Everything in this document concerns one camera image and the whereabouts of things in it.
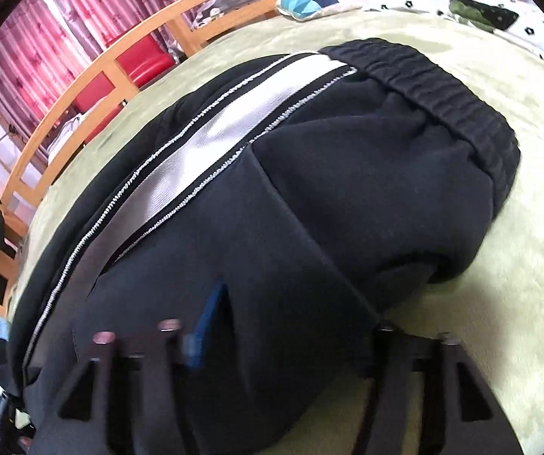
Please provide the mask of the wooden bed frame rail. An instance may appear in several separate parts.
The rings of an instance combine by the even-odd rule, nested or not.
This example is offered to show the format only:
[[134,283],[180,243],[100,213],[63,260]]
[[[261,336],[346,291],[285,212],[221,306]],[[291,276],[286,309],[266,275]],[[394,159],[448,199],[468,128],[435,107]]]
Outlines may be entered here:
[[[38,125],[15,163],[0,196],[2,210],[15,213],[16,201],[36,209],[53,195],[50,188],[57,179],[62,181],[59,193],[79,196],[140,127],[179,97],[245,61],[279,52],[305,52],[355,38],[381,37],[410,45],[453,71],[454,66],[442,56],[444,52],[464,58],[468,52],[488,46],[494,40],[489,34],[449,20],[398,11],[383,14],[351,10],[299,23],[282,16],[266,2],[253,3],[199,31],[190,31],[178,18],[181,9],[194,1],[199,0],[178,1],[144,20],[74,80]],[[189,49],[188,59],[161,82],[142,91],[122,69],[119,58],[158,24],[179,30],[179,37]],[[110,80],[112,90],[95,105],[36,185],[26,185],[23,173],[42,138],[62,109],[100,74]]]

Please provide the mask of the blue geometric cushion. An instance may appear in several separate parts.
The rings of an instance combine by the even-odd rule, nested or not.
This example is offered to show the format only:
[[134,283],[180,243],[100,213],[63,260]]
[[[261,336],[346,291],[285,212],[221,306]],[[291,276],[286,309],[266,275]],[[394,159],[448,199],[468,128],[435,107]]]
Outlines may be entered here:
[[328,17],[359,9],[363,0],[277,0],[276,10],[296,22]]

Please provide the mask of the green fuzzy bed blanket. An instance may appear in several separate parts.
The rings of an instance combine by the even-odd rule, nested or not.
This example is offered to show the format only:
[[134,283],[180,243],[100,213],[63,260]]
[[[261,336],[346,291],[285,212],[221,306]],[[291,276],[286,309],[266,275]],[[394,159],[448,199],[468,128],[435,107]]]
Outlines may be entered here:
[[[444,52],[453,71],[425,56],[502,115],[513,129],[520,150],[513,186],[470,266],[448,281],[427,284],[387,309],[383,317],[410,335],[434,339],[446,334],[458,340],[505,411],[521,454],[544,454],[544,63],[492,37],[490,45],[464,58]],[[368,39],[412,47],[381,37],[362,37],[305,52]],[[11,332],[33,270],[90,185],[72,196],[59,193],[61,183],[57,179],[51,186],[53,195],[38,206],[29,228],[9,305]],[[356,423],[365,413],[371,385],[372,380],[356,369],[344,369],[279,442],[255,454],[354,454],[348,445],[357,436]],[[408,391],[407,432],[400,454],[420,454],[421,375],[412,375]]]

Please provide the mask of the black pants with white stripe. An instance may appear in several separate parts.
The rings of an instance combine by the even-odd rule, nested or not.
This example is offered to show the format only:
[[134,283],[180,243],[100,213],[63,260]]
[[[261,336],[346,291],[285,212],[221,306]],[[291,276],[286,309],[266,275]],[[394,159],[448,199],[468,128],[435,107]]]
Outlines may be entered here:
[[147,124],[33,270],[9,338],[35,434],[99,332],[191,334],[196,454],[279,442],[383,314],[462,274],[515,180],[506,119],[412,47],[356,40],[233,67]]

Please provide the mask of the red pink curtain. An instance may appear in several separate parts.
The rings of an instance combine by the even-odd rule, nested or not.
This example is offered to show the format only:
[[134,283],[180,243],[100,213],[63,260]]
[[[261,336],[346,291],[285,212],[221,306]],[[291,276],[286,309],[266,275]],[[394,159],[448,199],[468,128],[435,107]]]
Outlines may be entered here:
[[175,1],[21,0],[0,26],[0,113],[31,135],[113,40]]

